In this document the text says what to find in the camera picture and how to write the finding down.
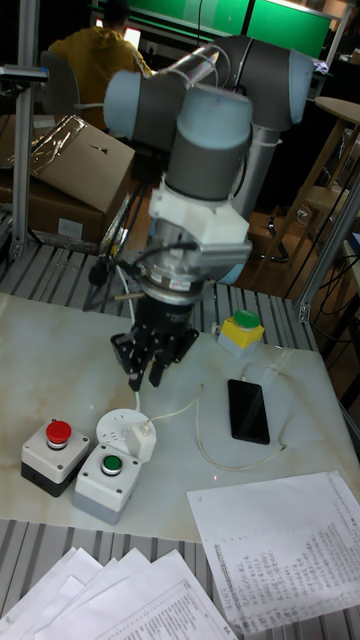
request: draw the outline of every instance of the chair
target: chair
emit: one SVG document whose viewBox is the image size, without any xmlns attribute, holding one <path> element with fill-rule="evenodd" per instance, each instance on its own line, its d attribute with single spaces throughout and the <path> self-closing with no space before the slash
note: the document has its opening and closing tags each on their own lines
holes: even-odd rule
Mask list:
<svg viewBox="0 0 360 640">
<path fill-rule="evenodd" d="M 78 83 L 66 60 L 51 51 L 43 51 L 40 64 L 49 70 L 49 80 L 44 83 L 42 92 L 46 114 L 81 116 L 85 109 L 103 106 L 101 103 L 80 103 Z"/>
</svg>

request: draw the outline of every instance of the white marble table surface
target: white marble table surface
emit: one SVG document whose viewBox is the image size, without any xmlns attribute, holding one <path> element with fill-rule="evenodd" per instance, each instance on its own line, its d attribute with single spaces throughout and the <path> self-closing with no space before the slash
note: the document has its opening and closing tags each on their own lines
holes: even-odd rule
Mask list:
<svg viewBox="0 0 360 640">
<path fill-rule="evenodd" d="M 231 438 L 227 380 L 239 378 L 237 361 L 214 338 L 202 334 L 183 362 L 172 365 L 159 389 L 145 381 L 142 411 L 170 413 L 196 397 L 207 453 L 223 465 L 241 466 L 278 448 L 284 423 L 305 399 L 289 427 L 288 448 L 250 471 L 226 472 L 206 462 L 197 447 L 195 407 L 156 423 L 157 445 L 119 523 L 112 527 L 73 507 L 74 483 L 52 498 L 20 476 L 21 446 L 51 418 L 95 437 L 99 418 L 115 408 L 134 407 L 134 395 L 116 361 L 109 338 L 129 320 L 32 302 L 0 294 L 0 517 L 139 536 L 199 541 L 186 491 L 338 470 L 360 499 L 359 463 L 321 356 L 259 345 L 253 362 L 275 365 L 299 378 L 252 367 L 248 379 L 264 391 L 269 446 Z"/>
</svg>

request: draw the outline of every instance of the smartphone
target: smartphone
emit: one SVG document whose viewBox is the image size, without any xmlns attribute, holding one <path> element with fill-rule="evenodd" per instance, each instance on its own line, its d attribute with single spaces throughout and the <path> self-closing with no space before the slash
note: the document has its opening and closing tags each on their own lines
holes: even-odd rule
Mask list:
<svg viewBox="0 0 360 640">
<path fill-rule="evenodd" d="M 269 444 L 269 427 L 260 385 L 229 380 L 228 388 L 232 437 L 257 444 Z"/>
</svg>

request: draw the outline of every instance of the cardboard box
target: cardboard box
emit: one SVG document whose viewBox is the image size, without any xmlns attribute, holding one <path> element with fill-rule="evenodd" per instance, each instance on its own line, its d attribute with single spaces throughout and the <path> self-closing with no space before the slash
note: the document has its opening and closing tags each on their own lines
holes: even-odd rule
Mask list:
<svg viewBox="0 0 360 640">
<path fill-rule="evenodd" d="M 0 139 L 0 168 L 9 169 L 14 164 L 16 116 L 0 116 L 0 131 L 4 131 Z M 31 132 L 32 145 L 35 146 L 41 138 L 55 126 L 54 116 L 34 116 Z"/>
<path fill-rule="evenodd" d="M 11 124 L 14 132 L 15 118 Z M 0 157 L 2 149 L 0 139 Z M 99 244 L 129 190 L 133 157 L 80 118 L 63 118 L 31 156 L 30 228 Z M 1 203 L 12 202 L 12 184 L 12 171 L 1 171 Z"/>
<path fill-rule="evenodd" d="M 135 152 L 77 116 L 65 117 L 31 154 L 31 174 L 115 217 Z"/>
<path fill-rule="evenodd" d="M 2 204 L 12 202 L 12 186 L 12 173 L 0 171 Z M 105 215 L 40 180 L 31 178 L 29 227 L 34 231 L 100 244 L 112 220 L 112 214 Z"/>
</svg>

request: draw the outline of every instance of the person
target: person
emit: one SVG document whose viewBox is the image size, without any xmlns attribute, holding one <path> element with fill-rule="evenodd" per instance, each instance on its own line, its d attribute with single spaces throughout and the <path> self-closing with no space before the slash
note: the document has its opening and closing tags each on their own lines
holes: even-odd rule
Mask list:
<svg viewBox="0 0 360 640">
<path fill-rule="evenodd" d="M 50 51 L 72 68 L 82 104 L 103 103 L 107 85 L 117 71 L 151 75 L 141 54 L 124 39 L 130 9 L 126 0 L 108 0 L 103 27 L 81 29 L 65 40 L 57 40 Z M 106 131 L 101 107 L 84 109 L 84 120 Z"/>
</svg>

